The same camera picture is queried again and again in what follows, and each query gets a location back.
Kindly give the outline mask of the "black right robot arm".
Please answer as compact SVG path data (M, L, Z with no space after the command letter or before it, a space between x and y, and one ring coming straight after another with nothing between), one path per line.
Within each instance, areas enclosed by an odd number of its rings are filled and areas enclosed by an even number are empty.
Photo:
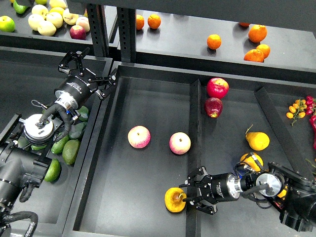
M195 188L195 197L183 202L196 210L213 215L220 202L237 201L240 197L257 205L269 203L279 212L280 222L298 232L310 232L316 226L316 182L276 162L264 168L258 156L254 162L242 159L233 173L211 175L204 166L194 169L181 188Z

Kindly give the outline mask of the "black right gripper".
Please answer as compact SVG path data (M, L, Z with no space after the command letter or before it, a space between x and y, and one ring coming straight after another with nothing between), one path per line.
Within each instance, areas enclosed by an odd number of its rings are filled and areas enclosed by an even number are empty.
M217 203L237 201L239 189L235 188L236 176L232 173L209 175L204 166L194 169L179 188L198 188L201 196L186 197L183 202L188 203L203 213L214 215Z

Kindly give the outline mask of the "green avocado under arm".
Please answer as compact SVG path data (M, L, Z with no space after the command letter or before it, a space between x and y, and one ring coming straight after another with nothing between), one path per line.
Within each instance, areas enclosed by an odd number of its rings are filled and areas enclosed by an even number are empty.
M62 153L65 144L69 141L69 136L66 135L65 137L63 137L61 140L59 140L58 142L54 143L53 146L51 147L51 152L53 154L60 154Z

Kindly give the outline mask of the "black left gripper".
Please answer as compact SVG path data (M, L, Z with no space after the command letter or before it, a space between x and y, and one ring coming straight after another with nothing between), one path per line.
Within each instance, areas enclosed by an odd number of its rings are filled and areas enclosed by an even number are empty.
M54 90L56 101L66 110L79 109L88 98L95 93L100 100L106 99L117 87L114 68L107 77L97 77L83 67L82 60L90 52L87 47L83 52L68 51L58 65L58 71L68 76L63 83ZM76 68L69 69L69 63L75 61Z

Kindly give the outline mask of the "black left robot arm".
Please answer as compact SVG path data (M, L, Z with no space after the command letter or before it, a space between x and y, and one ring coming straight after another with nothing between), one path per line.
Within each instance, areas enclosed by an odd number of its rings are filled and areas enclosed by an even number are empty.
M23 119L15 114L0 134L0 235L11 235L11 223L30 221L24 236L33 236L38 215L31 211L12 213L15 202L26 202L33 190L44 180L52 160L47 154L52 145L67 136L72 124L80 117L79 107L92 94L107 98L117 85L114 74L98 77L83 67L82 60L89 53L69 51L58 65L67 77L55 89L56 101L44 105L36 100L33 105L44 109Z

